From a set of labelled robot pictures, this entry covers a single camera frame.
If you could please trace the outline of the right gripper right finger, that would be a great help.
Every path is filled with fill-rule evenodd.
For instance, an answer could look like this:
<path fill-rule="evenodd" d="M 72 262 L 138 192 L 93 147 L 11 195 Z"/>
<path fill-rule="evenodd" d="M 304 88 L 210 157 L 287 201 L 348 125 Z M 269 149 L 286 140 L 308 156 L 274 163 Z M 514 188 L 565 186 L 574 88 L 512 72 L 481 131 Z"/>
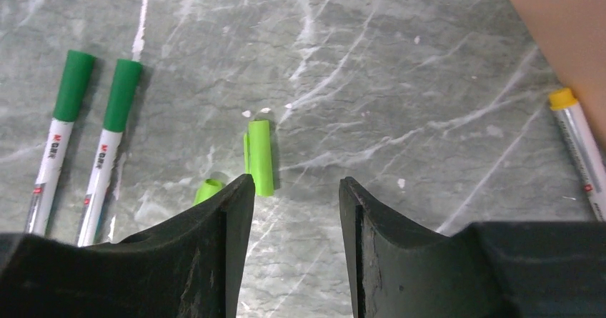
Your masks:
<path fill-rule="evenodd" d="M 605 225 L 474 222 L 447 237 L 351 177 L 339 211 L 355 317 L 603 317 Z"/>

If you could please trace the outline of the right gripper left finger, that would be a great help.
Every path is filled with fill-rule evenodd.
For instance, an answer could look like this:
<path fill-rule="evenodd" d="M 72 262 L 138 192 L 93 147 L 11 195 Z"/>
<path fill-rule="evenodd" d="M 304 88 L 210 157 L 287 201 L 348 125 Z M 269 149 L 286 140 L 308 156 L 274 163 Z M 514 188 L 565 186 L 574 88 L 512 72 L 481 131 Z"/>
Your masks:
<path fill-rule="evenodd" d="M 3 317 L 235 317 L 254 211 L 243 174 L 116 244 L 1 235 Z"/>

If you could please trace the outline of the light green pen cap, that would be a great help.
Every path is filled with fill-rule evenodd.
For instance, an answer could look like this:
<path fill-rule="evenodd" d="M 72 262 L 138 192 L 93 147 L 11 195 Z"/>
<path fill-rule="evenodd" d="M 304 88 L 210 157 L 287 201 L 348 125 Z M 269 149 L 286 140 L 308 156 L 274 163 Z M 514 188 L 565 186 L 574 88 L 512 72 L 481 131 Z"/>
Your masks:
<path fill-rule="evenodd" d="M 192 202 L 193 206 L 196 206 L 218 192 L 220 192 L 224 188 L 224 183 L 218 179 L 205 179 L 201 185 L 199 186 L 196 194 L 194 196 L 194 201 Z"/>
<path fill-rule="evenodd" d="M 272 143 L 269 120 L 252 120 L 243 136 L 244 171 L 251 174 L 256 195 L 274 195 Z"/>

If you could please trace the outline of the white marker blue end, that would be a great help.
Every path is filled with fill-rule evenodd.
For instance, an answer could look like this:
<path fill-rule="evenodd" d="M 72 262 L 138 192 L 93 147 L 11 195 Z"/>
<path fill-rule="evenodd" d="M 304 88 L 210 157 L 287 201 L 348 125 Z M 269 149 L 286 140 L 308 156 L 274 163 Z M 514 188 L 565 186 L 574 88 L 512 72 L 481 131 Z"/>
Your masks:
<path fill-rule="evenodd" d="M 87 247 L 95 241 L 101 211 L 106 199 L 107 189 L 111 183 L 111 173 L 122 135 L 122 132 L 106 129 L 101 131 L 99 145 L 96 148 L 89 183 L 84 197 L 84 210 L 76 238 L 76 245 L 78 247 Z"/>

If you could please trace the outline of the white marker green end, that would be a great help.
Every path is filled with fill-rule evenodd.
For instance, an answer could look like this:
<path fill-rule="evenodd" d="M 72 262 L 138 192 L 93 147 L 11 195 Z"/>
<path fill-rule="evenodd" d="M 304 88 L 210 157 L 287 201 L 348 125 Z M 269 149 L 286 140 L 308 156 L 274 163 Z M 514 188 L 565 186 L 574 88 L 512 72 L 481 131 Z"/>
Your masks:
<path fill-rule="evenodd" d="M 39 172 L 34 182 L 24 229 L 26 233 L 40 236 L 46 234 L 73 126 L 73 121 L 62 121 L 55 118 L 51 120 Z"/>

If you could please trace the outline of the dark green pen cap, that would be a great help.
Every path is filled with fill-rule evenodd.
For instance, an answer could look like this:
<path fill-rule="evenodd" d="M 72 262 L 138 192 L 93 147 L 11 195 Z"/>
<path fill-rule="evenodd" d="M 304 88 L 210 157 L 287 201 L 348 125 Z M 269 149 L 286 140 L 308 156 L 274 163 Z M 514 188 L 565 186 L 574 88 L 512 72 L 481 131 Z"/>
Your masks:
<path fill-rule="evenodd" d="M 104 115 L 104 129 L 112 132 L 124 132 L 126 129 L 142 68 L 138 61 L 117 60 Z"/>
<path fill-rule="evenodd" d="M 80 112 L 96 58 L 82 51 L 68 50 L 52 116 L 75 122 Z"/>

